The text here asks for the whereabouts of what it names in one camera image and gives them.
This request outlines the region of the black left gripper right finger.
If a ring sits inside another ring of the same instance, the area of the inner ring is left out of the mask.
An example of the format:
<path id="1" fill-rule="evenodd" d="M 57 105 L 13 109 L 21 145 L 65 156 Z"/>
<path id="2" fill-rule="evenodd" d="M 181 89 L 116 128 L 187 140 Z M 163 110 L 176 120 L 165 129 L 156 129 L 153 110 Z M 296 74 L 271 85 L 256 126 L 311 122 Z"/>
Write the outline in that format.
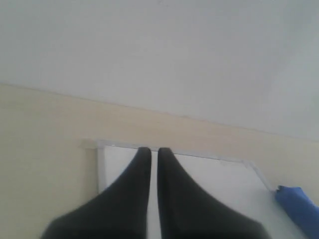
<path id="1" fill-rule="evenodd" d="M 261 223 L 203 190 L 170 148 L 158 150 L 157 189 L 163 239 L 270 238 Z"/>

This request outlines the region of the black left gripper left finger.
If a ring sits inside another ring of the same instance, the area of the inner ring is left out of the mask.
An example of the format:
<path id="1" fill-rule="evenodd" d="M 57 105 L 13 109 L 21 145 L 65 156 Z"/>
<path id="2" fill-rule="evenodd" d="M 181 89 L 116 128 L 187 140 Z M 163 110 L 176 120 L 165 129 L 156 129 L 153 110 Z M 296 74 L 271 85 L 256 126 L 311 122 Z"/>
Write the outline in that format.
<path id="1" fill-rule="evenodd" d="M 53 220 L 43 239 L 145 239 L 152 153 L 140 147 L 124 172 L 102 193 Z"/>

